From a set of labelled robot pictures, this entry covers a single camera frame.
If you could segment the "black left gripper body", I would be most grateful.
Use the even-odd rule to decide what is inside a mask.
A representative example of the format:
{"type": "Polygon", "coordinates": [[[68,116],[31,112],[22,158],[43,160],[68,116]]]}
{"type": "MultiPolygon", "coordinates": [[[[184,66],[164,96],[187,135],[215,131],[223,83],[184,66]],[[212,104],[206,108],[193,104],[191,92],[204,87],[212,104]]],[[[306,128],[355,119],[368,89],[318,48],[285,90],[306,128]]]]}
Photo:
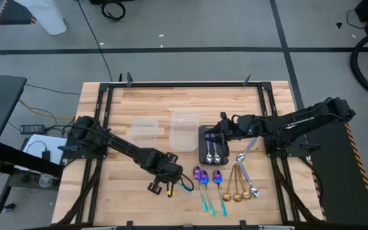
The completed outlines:
{"type": "Polygon", "coordinates": [[[157,180],[162,183],[177,183],[181,180],[183,167],[173,162],[166,162],[157,175],[157,180]]]}

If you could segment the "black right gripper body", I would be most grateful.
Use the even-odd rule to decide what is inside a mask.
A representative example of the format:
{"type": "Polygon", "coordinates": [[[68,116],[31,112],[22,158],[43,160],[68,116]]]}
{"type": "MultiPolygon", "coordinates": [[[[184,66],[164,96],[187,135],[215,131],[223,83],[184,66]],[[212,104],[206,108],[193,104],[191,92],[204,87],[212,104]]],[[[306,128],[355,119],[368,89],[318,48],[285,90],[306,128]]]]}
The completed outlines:
{"type": "Polygon", "coordinates": [[[231,140],[240,140],[246,138],[247,135],[247,115],[233,115],[231,119],[227,117],[225,112],[220,113],[219,143],[221,145],[222,154],[229,156],[228,142],[231,140]]]}

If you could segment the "dark grey plastic bin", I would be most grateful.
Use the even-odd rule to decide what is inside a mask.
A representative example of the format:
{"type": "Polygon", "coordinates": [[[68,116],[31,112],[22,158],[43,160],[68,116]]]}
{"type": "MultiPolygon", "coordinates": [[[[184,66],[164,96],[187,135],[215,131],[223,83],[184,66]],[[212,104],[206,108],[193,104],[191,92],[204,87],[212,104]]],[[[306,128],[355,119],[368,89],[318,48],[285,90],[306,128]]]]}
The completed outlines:
{"type": "Polygon", "coordinates": [[[227,165],[229,162],[229,148],[226,143],[222,144],[221,142],[208,142],[205,140],[206,131],[213,129],[212,125],[202,125],[199,127],[199,135],[198,135],[198,155],[199,155],[199,163],[203,165],[227,165]],[[220,163],[216,163],[212,160],[211,163],[208,163],[206,160],[207,154],[210,154],[212,158],[214,158],[215,154],[220,157],[220,163]]]}

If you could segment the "gold spoon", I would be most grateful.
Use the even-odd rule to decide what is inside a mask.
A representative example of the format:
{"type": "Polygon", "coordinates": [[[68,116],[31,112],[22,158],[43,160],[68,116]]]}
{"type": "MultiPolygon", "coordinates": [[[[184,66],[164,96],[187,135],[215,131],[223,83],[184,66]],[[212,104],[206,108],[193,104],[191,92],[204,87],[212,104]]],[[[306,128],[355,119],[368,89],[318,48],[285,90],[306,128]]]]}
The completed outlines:
{"type": "Polygon", "coordinates": [[[232,196],[231,196],[229,191],[230,191],[231,182],[232,182],[232,178],[233,178],[233,174],[234,174],[234,168],[235,168],[235,165],[233,165],[232,168],[231,168],[231,173],[230,173],[230,176],[229,176],[229,179],[228,179],[228,182],[227,182],[227,188],[226,188],[225,193],[222,195],[222,198],[225,202],[229,202],[232,199],[232,196]]]}
{"type": "Polygon", "coordinates": [[[237,170],[237,165],[234,164],[234,183],[235,183],[235,193],[234,193],[234,196],[233,196],[233,199],[235,202],[239,203],[242,201],[242,195],[239,193],[239,190],[238,190],[238,170],[237,170]]]}
{"type": "Polygon", "coordinates": [[[244,180],[243,180],[243,176],[241,174],[241,170],[240,170],[240,166],[238,164],[236,164],[236,168],[238,170],[238,176],[240,178],[240,183],[241,183],[241,187],[242,187],[242,197],[244,200],[249,200],[252,198],[252,195],[249,191],[249,189],[246,188],[245,184],[244,184],[244,180]]]}

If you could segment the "large clear plastic bin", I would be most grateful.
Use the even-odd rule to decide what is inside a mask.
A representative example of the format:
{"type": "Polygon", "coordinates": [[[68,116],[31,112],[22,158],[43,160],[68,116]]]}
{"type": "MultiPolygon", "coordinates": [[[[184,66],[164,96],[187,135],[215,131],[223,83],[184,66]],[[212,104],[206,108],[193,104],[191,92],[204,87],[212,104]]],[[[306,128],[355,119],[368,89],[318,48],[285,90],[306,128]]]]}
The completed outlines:
{"type": "Polygon", "coordinates": [[[199,113],[175,111],[171,116],[169,144],[175,151],[192,152],[198,148],[199,113]]]}

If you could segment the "small clear plastic bin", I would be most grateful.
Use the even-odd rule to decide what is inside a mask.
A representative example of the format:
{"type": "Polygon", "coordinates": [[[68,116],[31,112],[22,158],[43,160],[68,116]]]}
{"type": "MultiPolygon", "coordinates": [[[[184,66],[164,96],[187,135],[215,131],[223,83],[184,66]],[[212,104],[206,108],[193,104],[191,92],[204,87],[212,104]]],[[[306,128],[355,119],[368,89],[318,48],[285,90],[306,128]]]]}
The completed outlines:
{"type": "Polygon", "coordinates": [[[158,121],[149,118],[134,118],[130,129],[131,142],[141,148],[154,148],[157,143],[158,121]]]}

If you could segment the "white box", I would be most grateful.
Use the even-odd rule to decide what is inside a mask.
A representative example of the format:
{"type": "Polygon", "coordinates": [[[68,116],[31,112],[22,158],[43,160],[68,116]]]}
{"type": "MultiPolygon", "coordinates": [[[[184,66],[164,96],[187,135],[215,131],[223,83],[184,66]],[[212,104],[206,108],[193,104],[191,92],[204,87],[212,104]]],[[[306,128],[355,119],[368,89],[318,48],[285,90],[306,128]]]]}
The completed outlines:
{"type": "Polygon", "coordinates": [[[42,158],[42,152],[50,151],[50,161],[63,165],[63,151],[59,146],[64,146],[67,139],[61,137],[51,137],[47,135],[32,135],[23,147],[23,152],[32,156],[42,158]]]}

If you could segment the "clear plastic cup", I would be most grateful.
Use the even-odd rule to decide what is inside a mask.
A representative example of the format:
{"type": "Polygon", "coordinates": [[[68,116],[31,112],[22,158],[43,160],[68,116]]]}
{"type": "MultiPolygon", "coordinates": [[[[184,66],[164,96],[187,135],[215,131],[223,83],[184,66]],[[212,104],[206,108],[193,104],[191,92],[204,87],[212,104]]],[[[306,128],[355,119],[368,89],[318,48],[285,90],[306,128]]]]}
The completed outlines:
{"type": "Polygon", "coordinates": [[[56,184],[56,179],[49,174],[41,174],[38,180],[38,184],[42,188],[53,187],[56,184]]]}

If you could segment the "large black hazard-striped mat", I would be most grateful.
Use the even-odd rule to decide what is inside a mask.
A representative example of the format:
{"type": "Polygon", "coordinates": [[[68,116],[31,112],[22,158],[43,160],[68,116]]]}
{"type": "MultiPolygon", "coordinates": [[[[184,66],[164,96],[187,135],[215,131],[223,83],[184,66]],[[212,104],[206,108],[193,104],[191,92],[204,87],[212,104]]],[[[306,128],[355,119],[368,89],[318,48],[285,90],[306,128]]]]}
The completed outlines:
{"type": "Polygon", "coordinates": [[[311,160],[326,221],[368,226],[368,177],[349,125],[329,123],[308,133],[307,140],[320,145],[311,160]]]}

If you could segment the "black power adapter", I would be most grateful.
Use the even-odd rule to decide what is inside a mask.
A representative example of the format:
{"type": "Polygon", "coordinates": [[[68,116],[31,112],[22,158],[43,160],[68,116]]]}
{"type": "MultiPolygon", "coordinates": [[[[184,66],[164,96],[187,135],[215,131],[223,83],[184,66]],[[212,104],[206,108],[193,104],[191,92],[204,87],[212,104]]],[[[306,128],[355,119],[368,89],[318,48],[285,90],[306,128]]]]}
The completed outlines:
{"type": "Polygon", "coordinates": [[[45,125],[21,125],[20,126],[20,133],[22,135],[33,135],[33,134],[44,134],[45,125]]]}

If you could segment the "white plastic sack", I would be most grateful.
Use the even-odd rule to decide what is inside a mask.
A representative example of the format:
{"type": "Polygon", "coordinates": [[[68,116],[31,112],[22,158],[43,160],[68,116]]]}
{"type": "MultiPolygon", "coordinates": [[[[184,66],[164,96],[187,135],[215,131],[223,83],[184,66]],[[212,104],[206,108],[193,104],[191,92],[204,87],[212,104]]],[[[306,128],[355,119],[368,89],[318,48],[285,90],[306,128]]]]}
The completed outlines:
{"type": "Polygon", "coordinates": [[[55,0],[14,0],[24,6],[50,35],[60,35],[67,30],[64,17],[55,0]]]}

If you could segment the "small black hazard-striped mat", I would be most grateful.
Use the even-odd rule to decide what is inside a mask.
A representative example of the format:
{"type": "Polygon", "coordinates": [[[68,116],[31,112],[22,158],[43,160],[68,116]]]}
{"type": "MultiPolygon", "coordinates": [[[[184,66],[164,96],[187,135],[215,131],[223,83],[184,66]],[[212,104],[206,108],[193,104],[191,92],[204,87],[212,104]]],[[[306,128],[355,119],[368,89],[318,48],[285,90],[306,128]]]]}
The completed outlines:
{"type": "Polygon", "coordinates": [[[0,25],[28,25],[35,23],[36,18],[25,6],[14,0],[4,0],[0,11],[0,25]]]}

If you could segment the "black aluminium frame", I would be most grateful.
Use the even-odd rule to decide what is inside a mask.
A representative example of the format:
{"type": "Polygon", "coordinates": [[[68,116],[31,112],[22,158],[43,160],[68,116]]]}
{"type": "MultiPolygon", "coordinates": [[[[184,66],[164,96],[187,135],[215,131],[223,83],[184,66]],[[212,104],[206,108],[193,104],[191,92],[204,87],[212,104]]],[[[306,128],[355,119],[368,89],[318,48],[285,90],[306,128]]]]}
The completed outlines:
{"type": "MultiPolygon", "coordinates": [[[[100,91],[97,82],[86,82],[77,109],[78,116],[107,116],[109,128],[121,138],[130,137],[134,118],[158,121],[156,149],[172,150],[169,135],[174,112],[194,112],[201,125],[215,125],[220,113],[257,114],[277,111],[284,115],[295,110],[289,84],[272,82],[273,100],[255,82],[135,82],[126,88],[118,85],[113,93],[100,91]]],[[[271,160],[259,139],[248,152],[245,167],[259,197],[226,204],[227,216],[220,212],[220,194],[239,191],[229,177],[230,165],[220,171],[221,186],[209,183],[187,192],[176,185],[172,197],[165,190],[155,195],[148,190],[153,176],[140,169],[127,156],[110,150],[103,161],[96,197],[94,225],[135,227],[155,226],[232,226],[241,221],[249,225],[281,223],[271,160]]]]}

